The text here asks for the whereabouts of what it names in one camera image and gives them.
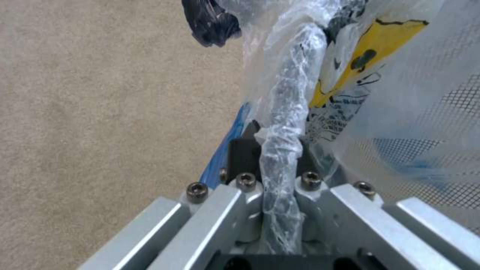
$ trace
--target plastic bag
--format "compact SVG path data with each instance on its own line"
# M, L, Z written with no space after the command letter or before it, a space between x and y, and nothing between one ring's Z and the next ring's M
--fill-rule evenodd
M480 232L468 219L480 216L478 1L218 4L245 40L240 122L264 129L263 252L301 251L293 181L305 127L330 185L361 179L387 202L417 196Z
M241 34L238 19L214 0L182 0L182 5L192 36L205 47L221 47Z
M392 8L363 35L371 41L358 42L356 69L334 93L316 92L311 150L327 174L340 168L348 182L368 181L386 203L416 196L480 234L480 2L419 1L403 19ZM389 57L354 65L415 28Z

